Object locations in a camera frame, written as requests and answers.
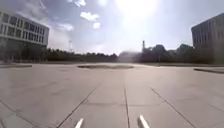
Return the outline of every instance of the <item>building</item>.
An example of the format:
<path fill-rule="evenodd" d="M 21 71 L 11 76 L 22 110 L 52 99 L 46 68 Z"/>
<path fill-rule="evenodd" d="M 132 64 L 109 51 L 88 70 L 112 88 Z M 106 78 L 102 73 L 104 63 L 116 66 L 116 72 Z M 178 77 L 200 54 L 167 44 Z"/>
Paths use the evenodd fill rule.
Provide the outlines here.
<path fill-rule="evenodd" d="M 193 45 L 202 60 L 224 60 L 224 13 L 191 29 Z"/>
<path fill-rule="evenodd" d="M 48 45 L 49 28 L 19 14 L 0 9 L 0 46 L 10 57 L 24 49 L 38 52 Z"/>

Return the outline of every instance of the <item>sky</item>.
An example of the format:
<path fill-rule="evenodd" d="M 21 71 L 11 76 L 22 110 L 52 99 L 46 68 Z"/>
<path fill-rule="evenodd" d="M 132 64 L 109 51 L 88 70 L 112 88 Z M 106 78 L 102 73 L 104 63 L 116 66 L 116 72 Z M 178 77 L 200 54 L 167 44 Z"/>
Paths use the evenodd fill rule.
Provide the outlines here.
<path fill-rule="evenodd" d="M 224 12 L 223 0 L 0 0 L 50 28 L 48 47 L 76 53 L 192 45 L 191 27 Z"/>

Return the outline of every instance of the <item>glass facade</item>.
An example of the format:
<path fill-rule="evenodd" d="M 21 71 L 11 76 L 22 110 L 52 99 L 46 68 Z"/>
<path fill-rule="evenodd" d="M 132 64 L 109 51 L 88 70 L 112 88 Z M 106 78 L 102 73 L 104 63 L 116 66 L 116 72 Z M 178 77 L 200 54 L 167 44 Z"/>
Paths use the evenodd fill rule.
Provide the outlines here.
<path fill-rule="evenodd" d="M 44 27 L 2 12 L 0 20 L 0 34 L 41 44 L 44 42 Z"/>

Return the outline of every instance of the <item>white cloud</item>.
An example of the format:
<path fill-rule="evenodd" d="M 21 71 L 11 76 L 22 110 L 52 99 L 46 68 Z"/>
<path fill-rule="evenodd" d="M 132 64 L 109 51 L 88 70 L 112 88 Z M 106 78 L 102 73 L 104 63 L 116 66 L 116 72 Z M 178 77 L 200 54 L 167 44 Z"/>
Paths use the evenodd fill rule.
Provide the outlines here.
<path fill-rule="evenodd" d="M 74 30 L 74 27 L 71 24 L 67 24 L 67 23 L 59 23 L 58 27 L 62 31 L 73 31 Z"/>
<path fill-rule="evenodd" d="M 96 21 L 99 18 L 97 14 L 91 14 L 90 12 L 81 12 L 80 17 L 85 18 L 89 21 Z"/>
<path fill-rule="evenodd" d="M 103 49 L 104 49 L 104 45 L 99 44 L 99 45 L 96 45 L 96 46 L 92 47 L 89 51 L 95 52 L 95 53 L 102 53 Z"/>
<path fill-rule="evenodd" d="M 98 4 L 102 7 L 105 7 L 107 5 L 108 0 L 98 0 Z"/>
<path fill-rule="evenodd" d="M 94 29 L 98 29 L 98 28 L 100 28 L 100 23 L 99 22 L 95 22 L 95 23 L 93 23 L 93 28 Z"/>
<path fill-rule="evenodd" d="M 73 2 L 73 0 L 66 0 L 66 1 L 69 2 L 69 3 Z"/>
<path fill-rule="evenodd" d="M 80 7 L 80 6 L 86 6 L 85 0 L 76 0 L 75 4 Z"/>
<path fill-rule="evenodd" d="M 70 47 L 70 37 L 68 33 L 58 29 L 57 27 L 54 27 L 53 23 L 50 18 L 48 18 L 47 15 L 47 8 L 40 4 L 39 0 L 29 0 L 24 2 L 24 7 L 21 11 L 17 12 L 20 15 L 31 19 L 33 21 L 36 21 L 40 24 L 43 24 L 45 26 L 49 27 L 49 39 L 48 39 L 48 47 L 55 48 L 55 49 L 61 49 L 61 50 L 69 50 Z M 73 29 L 68 24 L 62 24 L 61 26 L 64 27 L 64 29 L 71 30 Z"/>

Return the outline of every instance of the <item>sun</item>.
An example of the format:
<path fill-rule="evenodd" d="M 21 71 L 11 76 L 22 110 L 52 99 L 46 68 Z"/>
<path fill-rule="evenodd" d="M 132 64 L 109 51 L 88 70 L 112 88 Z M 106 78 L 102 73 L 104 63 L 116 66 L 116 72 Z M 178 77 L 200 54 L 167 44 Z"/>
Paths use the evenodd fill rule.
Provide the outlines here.
<path fill-rule="evenodd" d="M 157 0 L 115 0 L 118 9 L 126 18 L 147 18 L 154 13 Z"/>

